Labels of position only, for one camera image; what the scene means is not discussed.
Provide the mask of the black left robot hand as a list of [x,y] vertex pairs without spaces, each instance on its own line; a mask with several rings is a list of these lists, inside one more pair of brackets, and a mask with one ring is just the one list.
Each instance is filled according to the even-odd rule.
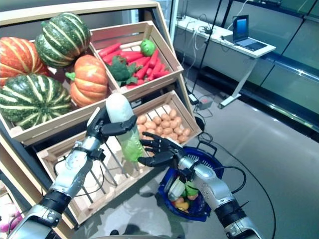
[[132,130],[136,125],[137,116],[133,115],[128,120],[111,123],[106,107],[96,108],[88,120],[86,136],[91,136],[101,143],[110,136],[118,136]]

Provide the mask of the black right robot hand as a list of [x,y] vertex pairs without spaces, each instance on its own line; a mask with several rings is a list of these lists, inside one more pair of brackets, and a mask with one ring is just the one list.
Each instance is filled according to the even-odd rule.
[[139,157],[138,162],[149,167],[160,167],[169,165],[170,163],[179,163],[179,161],[186,157],[183,147],[177,144],[175,141],[162,138],[156,134],[149,132],[143,132],[144,136],[150,137],[149,139],[141,139],[140,143],[143,146],[147,146],[145,151],[151,152],[154,155],[152,157]]

